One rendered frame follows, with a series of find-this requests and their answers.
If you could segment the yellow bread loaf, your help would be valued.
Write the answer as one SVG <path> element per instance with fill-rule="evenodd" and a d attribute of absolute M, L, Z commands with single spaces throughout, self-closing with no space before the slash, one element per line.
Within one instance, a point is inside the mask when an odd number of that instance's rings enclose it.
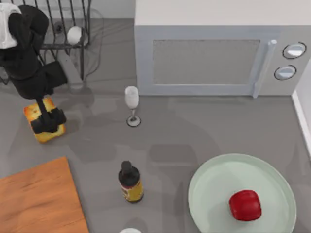
<path fill-rule="evenodd" d="M 50 97 L 44 98 L 43 103 L 47 109 L 48 112 L 51 110 L 56 109 L 56 106 L 54 105 L 52 99 Z M 41 111 L 39 109 L 39 106 L 37 103 L 30 104 L 26 107 L 24 107 L 24 115 L 29 123 L 31 124 L 31 121 L 37 119 L 41 115 Z M 50 132 L 42 132 L 39 134 L 35 134 L 35 138 L 39 143 L 46 143 L 56 137 L 64 135 L 66 132 L 66 127 L 64 124 L 58 126 L 58 130 L 54 133 Z"/>

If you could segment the wooden cutting board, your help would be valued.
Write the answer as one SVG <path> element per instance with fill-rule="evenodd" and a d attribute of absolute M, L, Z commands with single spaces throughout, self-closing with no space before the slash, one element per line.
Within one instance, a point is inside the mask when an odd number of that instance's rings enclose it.
<path fill-rule="evenodd" d="M 67 158 L 0 178 L 0 233 L 89 233 Z"/>

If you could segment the clear wine glass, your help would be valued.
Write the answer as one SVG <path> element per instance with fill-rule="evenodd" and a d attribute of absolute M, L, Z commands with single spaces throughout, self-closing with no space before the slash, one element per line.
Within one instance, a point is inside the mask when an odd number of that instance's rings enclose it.
<path fill-rule="evenodd" d="M 136 109 L 139 105 L 139 93 L 135 86 L 128 86 L 124 91 L 125 103 L 130 109 L 131 115 L 126 120 L 128 126 L 135 128 L 141 124 L 141 119 L 136 116 Z"/>

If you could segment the white round cup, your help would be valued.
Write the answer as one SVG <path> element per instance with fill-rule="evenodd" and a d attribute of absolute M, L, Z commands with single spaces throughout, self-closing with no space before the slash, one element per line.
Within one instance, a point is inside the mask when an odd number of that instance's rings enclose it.
<path fill-rule="evenodd" d="M 67 32 L 67 41 L 71 45 L 79 43 L 81 37 L 82 37 L 82 28 L 79 26 L 73 26 Z"/>

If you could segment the dark bottle with yellow label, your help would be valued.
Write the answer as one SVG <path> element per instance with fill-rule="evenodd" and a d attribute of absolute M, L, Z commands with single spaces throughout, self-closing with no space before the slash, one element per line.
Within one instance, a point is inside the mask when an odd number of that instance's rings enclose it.
<path fill-rule="evenodd" d="M 140 202 L 144 196 L 140 171 L 130 161 L 123 161 L 118 173 L 124 198 L 129 203 Z"/>

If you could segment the microwave oven door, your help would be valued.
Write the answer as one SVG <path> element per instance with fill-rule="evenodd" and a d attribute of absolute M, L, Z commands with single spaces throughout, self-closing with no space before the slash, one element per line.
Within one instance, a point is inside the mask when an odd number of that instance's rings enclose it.
<path fill-rule="evenodd" d="M 251 96 L 274 53 L 276 26 L 135 26 L 139 92 Z"/>

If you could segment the pale green plate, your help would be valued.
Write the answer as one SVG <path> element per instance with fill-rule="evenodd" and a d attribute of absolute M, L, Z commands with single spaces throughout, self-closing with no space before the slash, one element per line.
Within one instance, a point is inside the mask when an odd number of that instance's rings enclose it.
<path fill-rule="evenodd" d="M 259 219 L 233 217 L 229 199 L 243 190 L 257 193 Z M 294 233 L 297 219 L 293 191 L 280 172 L 259 158 L 236 153 L 216 156 L 196 170 L 188 206 L 200 233 Z"/>

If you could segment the pale microwave oven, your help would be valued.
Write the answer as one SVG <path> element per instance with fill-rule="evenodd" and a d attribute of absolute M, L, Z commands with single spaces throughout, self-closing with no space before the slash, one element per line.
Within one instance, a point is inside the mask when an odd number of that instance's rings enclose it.
<path fill-rule="evenodd" d="M 135 24 L 160 26 L 276 26 L 277 45 L 259 96 L 290 96 L 311 59 L 311 0 L 137 0 Z M 299 58 L 283 57 L 284 48 L 302 42 Z M 296 74 L 277 80 L 279 67 L 292 65 Z"/>

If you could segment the red apple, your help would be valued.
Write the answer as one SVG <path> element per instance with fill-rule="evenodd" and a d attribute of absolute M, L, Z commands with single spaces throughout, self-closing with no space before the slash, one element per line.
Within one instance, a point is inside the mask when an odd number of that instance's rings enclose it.
<path fill-rule="evenodd" d="M 238 221 L 254 221 L 262 215 L 259 196 L 253 190 L 241 190 L 232 195 L 229 207 L 233 218 Z"/>

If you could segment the small microwave knob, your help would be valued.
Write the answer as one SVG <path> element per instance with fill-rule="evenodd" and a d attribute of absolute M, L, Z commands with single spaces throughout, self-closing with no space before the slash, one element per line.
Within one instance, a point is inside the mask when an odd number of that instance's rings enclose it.
<path fill-rule="evenodd" d="M 292 65 L 279 67 L 274 72 L 274 77 L 277 80 L 287 80 L 296 74 L 296 67 Z"/>

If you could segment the large microwave knob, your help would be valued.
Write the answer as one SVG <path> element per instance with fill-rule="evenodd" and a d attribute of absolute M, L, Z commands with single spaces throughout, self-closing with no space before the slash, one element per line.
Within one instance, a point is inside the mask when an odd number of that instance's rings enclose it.
<path fill-rule="evenodd" d="M 283 50 L 283 57 L 289 60 L 301 57 L 307 50 L 307 46 L 302 42 L 287 45 Z"/>

